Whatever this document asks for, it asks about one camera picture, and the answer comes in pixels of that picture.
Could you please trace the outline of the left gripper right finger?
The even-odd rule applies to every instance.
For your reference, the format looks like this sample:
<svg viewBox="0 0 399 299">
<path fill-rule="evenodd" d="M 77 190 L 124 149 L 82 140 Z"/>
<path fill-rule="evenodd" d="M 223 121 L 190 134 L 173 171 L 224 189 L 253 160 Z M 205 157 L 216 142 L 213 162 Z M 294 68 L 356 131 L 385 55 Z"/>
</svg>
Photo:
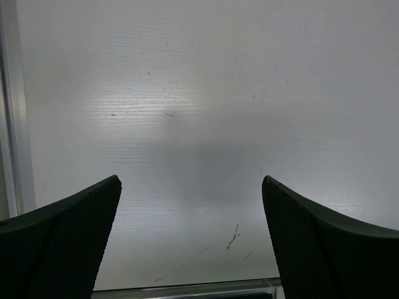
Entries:
<svg viewBox="0 0 399 299">
<path fill-rule="evenodd" d="M 398 231 L 311 201 L 266 176 L 262 201 L 286 298 L 398 298 Z"/>
</svg>

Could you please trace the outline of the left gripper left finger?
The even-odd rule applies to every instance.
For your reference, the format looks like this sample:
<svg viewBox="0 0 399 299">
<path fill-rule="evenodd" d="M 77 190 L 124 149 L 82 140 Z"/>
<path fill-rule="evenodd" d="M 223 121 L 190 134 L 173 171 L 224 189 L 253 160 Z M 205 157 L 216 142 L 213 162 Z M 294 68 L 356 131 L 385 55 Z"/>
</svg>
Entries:
<svg viewBox="0 0 399 299">
<path fill-rule="evenodd" d="M 90 298 L 121 193 L 113 175 L 1 221 L 1 298 Z"/>
</svg>

